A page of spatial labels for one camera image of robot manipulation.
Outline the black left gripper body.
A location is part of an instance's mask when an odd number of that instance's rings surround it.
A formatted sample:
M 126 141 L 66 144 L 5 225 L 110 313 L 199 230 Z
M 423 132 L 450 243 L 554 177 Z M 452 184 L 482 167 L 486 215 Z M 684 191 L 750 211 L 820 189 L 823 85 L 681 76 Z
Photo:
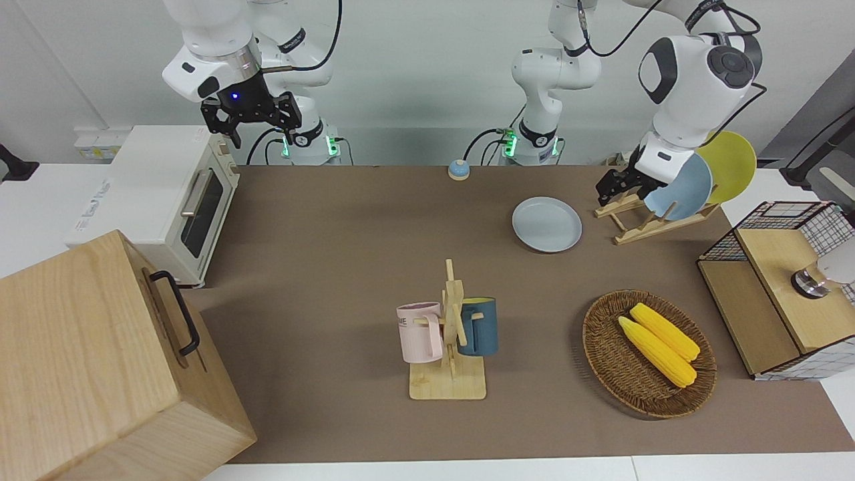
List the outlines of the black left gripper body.
M 648 194 L 660 188 L 660 182 L 648 174 L 638 171 L 637 168 L 628 167 L 623 170 L 626 172 L 626 181 L 629 189 L 623 194 L 628 194 L 632 189 L 635 189 L 641 200 L 644 200 Z

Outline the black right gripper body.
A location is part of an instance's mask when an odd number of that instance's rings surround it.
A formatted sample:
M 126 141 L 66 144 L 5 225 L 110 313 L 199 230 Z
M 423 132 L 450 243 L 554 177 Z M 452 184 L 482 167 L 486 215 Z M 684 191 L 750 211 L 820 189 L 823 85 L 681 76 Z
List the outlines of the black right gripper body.
M 274 106 L 272 95 L 263 77 L 251 77 L 216 93 L 222 107 L 239 122 L 266 122 L 270 124 Z

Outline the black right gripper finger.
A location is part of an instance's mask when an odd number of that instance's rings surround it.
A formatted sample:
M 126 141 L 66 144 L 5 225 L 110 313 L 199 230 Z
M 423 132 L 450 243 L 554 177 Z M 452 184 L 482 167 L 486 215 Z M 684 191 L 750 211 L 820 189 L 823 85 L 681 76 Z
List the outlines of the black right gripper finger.
M 296 95 L 293 92 L 283 92 L 281 95 L 272 96 L 271 102 L 274 113 L 270 125 L 278 132 L 295 134 L 303 125 L 303 117 L 297 105 Z
M 202 100 L 202 119 L 211 134 L 222 134 L 231 140 L 235 148 L 240 148 L 243 141 L 237 131 L 239 121 L 223 109 L 220 100 Z

